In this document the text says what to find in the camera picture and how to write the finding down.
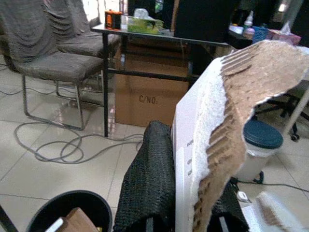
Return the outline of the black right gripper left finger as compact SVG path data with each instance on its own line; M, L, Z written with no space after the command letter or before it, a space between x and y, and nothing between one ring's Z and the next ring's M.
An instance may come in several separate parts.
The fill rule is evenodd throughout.
M170 126L158 120L145 129L142 145L124 175L114 220L115 232L144 232L175 226L175 171Z

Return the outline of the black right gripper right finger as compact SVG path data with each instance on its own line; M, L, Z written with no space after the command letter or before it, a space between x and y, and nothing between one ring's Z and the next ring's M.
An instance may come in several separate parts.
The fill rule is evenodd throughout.
M210 232L248 232L249 225L243 215L232 185L228 182L212 209Z

